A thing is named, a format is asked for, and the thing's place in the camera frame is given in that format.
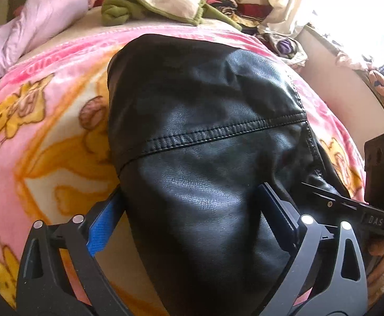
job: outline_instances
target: rolled pink clothing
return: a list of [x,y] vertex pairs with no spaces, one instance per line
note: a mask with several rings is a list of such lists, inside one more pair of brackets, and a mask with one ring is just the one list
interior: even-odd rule
[[0,27],[0,78],[24,54],[44,44],[88,11],[88,0],[27,0],[19,16]]

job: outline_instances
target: green garment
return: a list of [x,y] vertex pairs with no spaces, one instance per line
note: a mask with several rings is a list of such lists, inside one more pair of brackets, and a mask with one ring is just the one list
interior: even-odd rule
[[197,6],[197,13],[193,19],[161,11],[157,7],[148,4],[145,0],[104,0],[103,6],[101,7],[101,18],[105,26],[116,26],[124,24],[130,18],[137,20],[145,19],[146,15],[150,12],[193,26],[201,24],[202,18],[217,19],[233,26],[239,31],[242,30],[239,24],[214,7],[208,5],[204,0],[201,0],[199,6]]

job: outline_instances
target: curtain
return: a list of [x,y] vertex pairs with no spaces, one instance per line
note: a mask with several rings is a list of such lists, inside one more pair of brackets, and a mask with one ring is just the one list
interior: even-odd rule
[[313,0],[268,0],[272,12],[259,26],[259,30],[270,30],[295,37],[309,22],[313,11]]

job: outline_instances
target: green folded cloth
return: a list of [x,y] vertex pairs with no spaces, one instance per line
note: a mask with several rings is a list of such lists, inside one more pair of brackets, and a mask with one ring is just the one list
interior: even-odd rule
[[194,26],[201,24],[202,18],[217,19],[242,30],[239,24],[204,0],[104,0],[101,7],[105,26],[122,25],[130,18],[141,20],[151,12]]

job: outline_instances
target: pink fabric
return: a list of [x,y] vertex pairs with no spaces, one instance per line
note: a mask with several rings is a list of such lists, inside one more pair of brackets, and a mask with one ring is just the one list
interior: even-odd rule
[[[47,224],[64,223],[72,215],[85,213],[97,200],[104,200],[118,184],[106,140],[106,69],[118,50],[146,33],[226,44],[270,58],[283,67],[337,173],[352,198],[363,201],[363,161],[349,133],[309,85],[258,39],[175,23],[76,39],[15,65],[0,81],[0,293],[10,304],[15,303],[16,289],[11,273],[19,267],[32,223],[37,219]],[[69,198],[73,194],[81,198]],[[121,228],[121,233],[113,235],[122,252],[103,253],[100,265],[110,267],[119,263],[120,253],[136,253],[133,241],[123,233],[128,228],[126,225],[126,230]],[[134,258],[140,263],[137,254]],[[166,315],[163,309],[149,307],[155,305],[151,293],[141,288],[149,284],[152,289],[152,285],[145,269],[141,273],[134,262],[132,259],[132,266],[126,263],[123,267],[126,272],[135,271],[133,279],[115,274],[120,270],[117,265],[116,271],[105,272],[112,286],[122,298],[129,296],[125,302],[135,315]],[[75,271],[67,270],[77,296],[87,301]]]
[[88,11],[88,0],[27,0],[19,16],[0,27],[0,78],[18,59]]

